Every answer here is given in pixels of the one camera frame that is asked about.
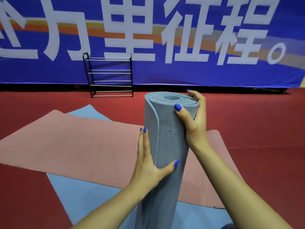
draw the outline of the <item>blue banner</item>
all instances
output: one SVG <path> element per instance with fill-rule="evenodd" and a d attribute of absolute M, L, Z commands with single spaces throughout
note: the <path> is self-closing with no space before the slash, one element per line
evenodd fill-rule
<path fill-rule="evenodd" d="M 134 84 L 299 87 L 304 6 L 305 0 L 0 0 L 0 82 L 85 84 L 88 52 L 132 55 Z"/>

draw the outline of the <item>person's right hand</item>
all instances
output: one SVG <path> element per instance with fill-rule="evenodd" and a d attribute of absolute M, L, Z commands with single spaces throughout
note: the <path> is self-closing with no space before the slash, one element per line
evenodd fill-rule
<path fill-rule="evenodd" d="M 196 154 L 202 149 L 210 148 L 207 139 L 206 98 L 196 91 L 188 91 L 188 95 L 195 98 L 199 103 L 195 119 L 180 104 L 175 104 L 174 107 L 176 114 L 185 124 L 186 142 Z"/>

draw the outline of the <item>red floor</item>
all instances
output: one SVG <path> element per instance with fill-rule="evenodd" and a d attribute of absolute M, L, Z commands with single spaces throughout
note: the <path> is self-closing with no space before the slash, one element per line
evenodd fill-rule
<path fill-rule="evenodd" d="M 220 131 L 250 187 L 292 227 L 301 229 L 305 228 L 305 88 L 289 93 L 205 94 L 207 128 Z M 143 125 L 144 94 L 91 99 L 85 92 L 0 92 L 0 139 L 53 109 L 67 113 L 88 104 L 113 121 Z M 45 174 L 6 165 L 0 165 L 0 173 L 2 228 L 71 226 Z"/>

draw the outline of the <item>pink yoga mat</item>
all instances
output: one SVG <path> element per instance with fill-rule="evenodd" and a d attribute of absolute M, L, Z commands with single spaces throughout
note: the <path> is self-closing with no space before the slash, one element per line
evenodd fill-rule
<path fill-rule="evenodd" d="M 134 169 L 140 127 L 53 110 L 2 139 L 0 162 L 123 188 Z M 212 148 L 241 177 L 219 132 L 210 130 L 207 136 Z M 224 208 L 192 151 L 179 201 Z"/>

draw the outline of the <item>rolled yoga mat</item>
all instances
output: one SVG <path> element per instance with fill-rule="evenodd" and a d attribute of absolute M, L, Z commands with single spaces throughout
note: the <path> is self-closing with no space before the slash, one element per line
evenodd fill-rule
<path fill-rule="evenodd" d="M 185 126 L 174 111 L 174 105 L 185 107 L 194 118 L 198 102 L 190 96 L 173 92 L 145 95 L 144 126 L 149 130 L 152 159 L 157 168 L 179 160 L 174 172 L 165 177 L 137 208 L 135 229 L 169 229 L 178 201 L 189 147 Z"/>

